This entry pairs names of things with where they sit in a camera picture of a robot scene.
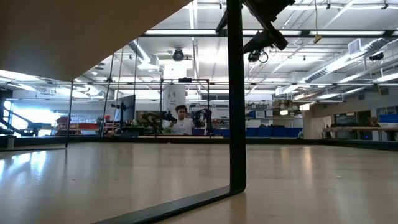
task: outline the ceiling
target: ceiling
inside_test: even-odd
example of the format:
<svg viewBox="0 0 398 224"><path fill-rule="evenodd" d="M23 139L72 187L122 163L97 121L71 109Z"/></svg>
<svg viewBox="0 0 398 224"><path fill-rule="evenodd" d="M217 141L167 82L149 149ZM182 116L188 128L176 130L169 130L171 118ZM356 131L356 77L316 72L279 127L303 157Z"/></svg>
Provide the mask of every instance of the ceiling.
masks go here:
<svg viewBox="0 0 398 224"><path fill-rule="evenodd" d="M338 30L391 30L397 29L398 1L389 0L389 7L381 10L384 1L381 0L331 0L331 9L325 9L327 0L317 0L318 4L318 28ZM223 9L219 9L219 0L197 0L196 9L186 8L156 25L153 29L215 29L225 10L226 1L223 1ZM312 0L296 0L292 7L283 10L277 20L273 22L276 29L315 29L316 13ZM262 29L260 23L244 7L243 29ZM244 44L251 38L244 38ZM355 38L323 38L317 44L313 38L287 38L289 44L283 51L269 49L267 63L249 63L247 55L244 56L244 76L246 82L298 82L303 73L316 67L321 67L327 60L347 51L348 44ZM228 40L225 37L140 37L136 40L147 55L156 55L160 66L164 67L173 63L170 53L176 48L181 48L189 60L183 66L187 67L187 77L206 78L211 82L228 81ZM193 45L196 45L197 69L195 76L192 55ZM390 46L385 52L384 60L367 62L367 66L376 66L397 57L396 45ZM121 82L137 82L137 89L156 89L159 87L141 85L139 82L159 82L162 69L159 71L140 70L136 64L140 60L130 46L118 50L114 57L109 56L102 61L103 70L92 69L84 73L80 78L87 78L94 82L103 82L112 74L113 80ZM357 60L343 68L334 71L329 76L340 73L354 75L365 69L364 60ZM212 86L213 89L223 89L228 86ZM259 86L257 90L275 90L278 86ZM121 85L120 89L131 89L131 85Z"/></svg>

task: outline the light gray floor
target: light gray floor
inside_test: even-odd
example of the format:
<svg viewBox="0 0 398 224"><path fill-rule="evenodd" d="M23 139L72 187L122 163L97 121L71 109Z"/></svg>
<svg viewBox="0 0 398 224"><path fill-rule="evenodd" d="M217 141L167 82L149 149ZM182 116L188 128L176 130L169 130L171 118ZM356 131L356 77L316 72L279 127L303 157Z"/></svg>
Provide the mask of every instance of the light gray floor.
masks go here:
<svg viewBox="0 0 398 224"><path fill-rule="evenodd" d="M0 153L1 223L92 223L228 185L226 145ZM244 194L164 223L398 223L398 153L248 146Z"/></svg>

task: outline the man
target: man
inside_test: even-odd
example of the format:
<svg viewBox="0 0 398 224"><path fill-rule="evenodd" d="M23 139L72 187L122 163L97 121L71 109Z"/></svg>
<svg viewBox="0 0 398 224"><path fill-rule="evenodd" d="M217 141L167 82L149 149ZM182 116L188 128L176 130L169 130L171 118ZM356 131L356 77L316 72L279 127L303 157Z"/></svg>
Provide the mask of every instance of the man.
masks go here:
<svg viewBox="0 0 398 224"><path fill-rule="evenodd" d="M192 128L194 127L192 119L186 118L187 107L185 105L180 105L175 108L177 112L177 122L170 123L173 134L187 134L192 135Z"/></svg>

